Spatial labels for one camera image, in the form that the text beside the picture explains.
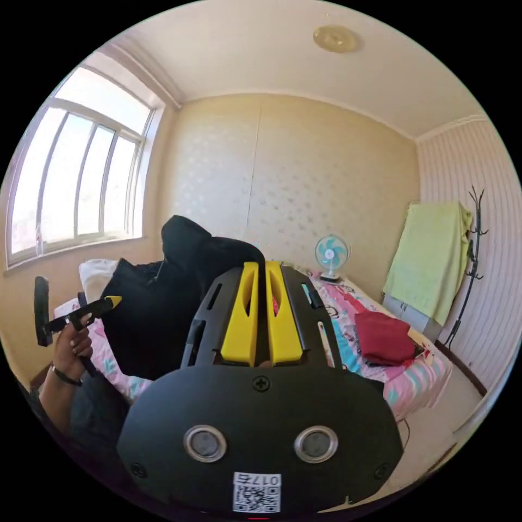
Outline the person's left hand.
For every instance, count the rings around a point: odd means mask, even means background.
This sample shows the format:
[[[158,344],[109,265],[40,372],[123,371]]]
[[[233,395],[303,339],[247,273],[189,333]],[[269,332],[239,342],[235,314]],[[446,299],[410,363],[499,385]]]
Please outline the person's left hand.
[[[69,380],[79,382],[86,372],[81,357],[90,358],[91,355],[88,328],[77,331],[72,324],[68,324],[57,337],[52,364]]]

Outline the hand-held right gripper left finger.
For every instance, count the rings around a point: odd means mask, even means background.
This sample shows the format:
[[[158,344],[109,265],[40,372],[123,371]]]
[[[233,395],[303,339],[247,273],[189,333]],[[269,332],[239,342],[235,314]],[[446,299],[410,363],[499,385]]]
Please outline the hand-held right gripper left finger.
[[[253,364],[256,356],[259,309],[259,266],[244,264],[232,307],[221,357],[229,364]]]

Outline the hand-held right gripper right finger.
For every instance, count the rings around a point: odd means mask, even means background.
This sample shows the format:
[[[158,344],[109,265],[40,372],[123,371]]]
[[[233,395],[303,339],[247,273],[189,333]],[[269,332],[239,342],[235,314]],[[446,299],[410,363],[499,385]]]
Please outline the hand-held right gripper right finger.
[[[302,345],[294,320],[281,266],[265,263],[266,312],[272,365],[296,364],[301,361]]]

